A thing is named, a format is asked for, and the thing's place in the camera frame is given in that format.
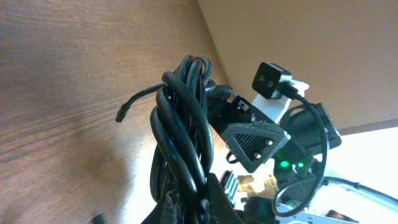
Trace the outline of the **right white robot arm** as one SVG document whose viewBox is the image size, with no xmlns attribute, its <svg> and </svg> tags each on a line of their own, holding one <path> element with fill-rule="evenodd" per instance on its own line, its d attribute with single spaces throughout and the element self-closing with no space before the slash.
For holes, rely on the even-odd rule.
<svg viewBox="0 0 398 224">
<path fill-rule="evenodd" d="M 277 124 L 243 97 L 232 102 L 215 96 L 209 99 L 208 119 L 229 146 L 234 161 L 247 172 L 273 159 L 279 191 L 271 203 L 278 221 L 332 222 L 328 215 L 312 214 L 313 199 L 330 187 L 343 187 L 366 201 L 397 210 L 397 199 L 367 186 L 339 177 L 325 176 L 329 149 L 341 144 L 341 137 L 321 105 L 309 103 L 298 93 L 299 113 L 286 114 Z"/>
</svg>

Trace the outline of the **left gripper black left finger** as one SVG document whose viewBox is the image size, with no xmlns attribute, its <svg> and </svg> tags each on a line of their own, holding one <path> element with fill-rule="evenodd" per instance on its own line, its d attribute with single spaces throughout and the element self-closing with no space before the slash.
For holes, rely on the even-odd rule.
<svg viewBox="0 0 398 224">
<path fill-rule="evenodd" d="M 182 224 L 182 198 L 179 190 L 170 190 L 160 199 L 142 224 Z"/>
</svg>

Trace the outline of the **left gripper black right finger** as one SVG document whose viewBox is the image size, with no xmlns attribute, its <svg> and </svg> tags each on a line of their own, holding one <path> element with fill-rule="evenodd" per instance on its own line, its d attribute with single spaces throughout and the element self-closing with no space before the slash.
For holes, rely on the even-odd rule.
<svg viewBox="0 0 398 224">
<path fill-rule="evenodd" d="M 201 201 L 205 209 L 202 223 L 244 224 L 234 211 L 214 173 L 209 173 L 205 190 L 205 198 Z"/>
</svg>

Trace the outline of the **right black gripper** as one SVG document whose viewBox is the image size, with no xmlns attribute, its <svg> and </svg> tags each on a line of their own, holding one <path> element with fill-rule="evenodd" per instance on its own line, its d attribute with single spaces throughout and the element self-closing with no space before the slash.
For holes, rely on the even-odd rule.
<svg viewBox="0 0 398 224">
<path fill-rule="evenodd" d="M 229 150 L 246 169 L 253 173 L 290 140 L 290 135 L 267 116 L 238 95 L 232 102 L 207 97 L 207 118 Z"/>
</svg>

